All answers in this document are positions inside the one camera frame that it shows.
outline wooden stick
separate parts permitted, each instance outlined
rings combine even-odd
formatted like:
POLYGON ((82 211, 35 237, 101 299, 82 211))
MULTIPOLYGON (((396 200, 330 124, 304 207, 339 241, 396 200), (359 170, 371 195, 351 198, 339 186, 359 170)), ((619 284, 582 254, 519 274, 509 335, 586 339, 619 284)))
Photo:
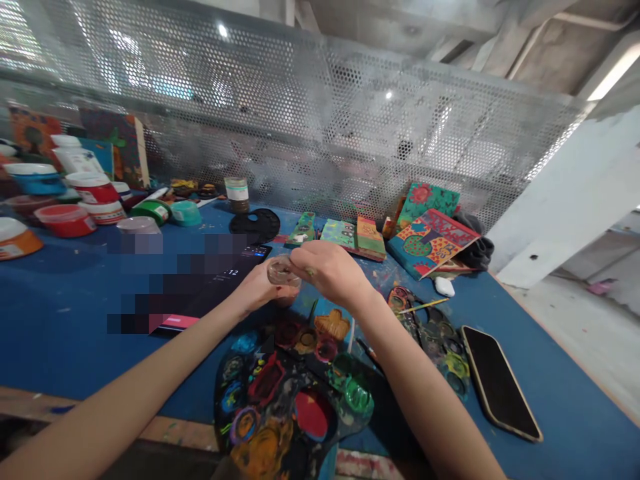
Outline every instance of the wooden stick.
POLYGON ((432 305, 437 305, 438 303, 442 303, 442 302, 446 302, 446 301, 449 301, 449 299, 441 299, 441 300, 436 300, 436 301, 433 301, 433 302, 430 302, 430 303, 425 303, 424 305, 420 305, 418 307, 402 310, 402 312, 398 312, 398 313, 396 313, 396 315, 400 315, 401 313, 408 313, 410 311, 416 311, 416 310, 420 310, 420 309, 423 309, 423 308, 431 307, 432 305))

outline perforated metal screen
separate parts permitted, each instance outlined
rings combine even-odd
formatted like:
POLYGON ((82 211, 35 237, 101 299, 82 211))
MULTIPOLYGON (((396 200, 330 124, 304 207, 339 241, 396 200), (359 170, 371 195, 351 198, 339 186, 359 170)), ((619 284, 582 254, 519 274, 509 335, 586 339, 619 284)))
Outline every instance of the perforated metal screen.
POLYGON ((0 5, 5 96, 71 122, 86 102, 135 113, 152 175, 247 177, 252 201, 334 218, 380 220, 424 181, 490 227, 588 109, 188 1, 0 5))

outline concrete column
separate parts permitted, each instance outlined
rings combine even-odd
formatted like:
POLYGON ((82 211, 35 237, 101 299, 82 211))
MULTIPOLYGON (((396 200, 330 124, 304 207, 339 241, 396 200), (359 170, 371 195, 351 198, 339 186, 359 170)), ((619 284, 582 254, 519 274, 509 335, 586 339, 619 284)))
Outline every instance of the concrete column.
POLYGON ((487 236, 491 270, 530 288, 640 204, 640 61, 487 236))

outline small glass jar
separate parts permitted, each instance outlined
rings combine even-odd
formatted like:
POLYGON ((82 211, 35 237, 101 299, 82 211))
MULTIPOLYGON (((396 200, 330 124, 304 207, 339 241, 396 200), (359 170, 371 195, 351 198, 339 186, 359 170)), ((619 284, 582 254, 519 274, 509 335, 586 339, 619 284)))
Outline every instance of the small glass jar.
POLYGON ((226 177, 225 187, 227 188, 227 198, 232 213, 249 212, 249 188, 247 179, 240 177, 226 177))
POLYGON ((291 260, 288 255, 278 255, 267 269, 269 281, 274 285, 282 285, 281 292, 284 293, 284 296, 275 301, 282 308, 292 306, 302 285, 302 279, 290 270, 290 265, 291 260))

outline glass jar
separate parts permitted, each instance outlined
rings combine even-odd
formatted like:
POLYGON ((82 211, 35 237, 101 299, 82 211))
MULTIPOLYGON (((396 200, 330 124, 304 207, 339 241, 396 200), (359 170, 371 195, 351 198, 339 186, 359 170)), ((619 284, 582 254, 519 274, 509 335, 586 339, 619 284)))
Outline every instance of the glass jar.
POLYGON ((232 213, 249 212, 249 188, 247 179, 240 177, 226 177, 225 187, 227 188, 227 198, 232 213))

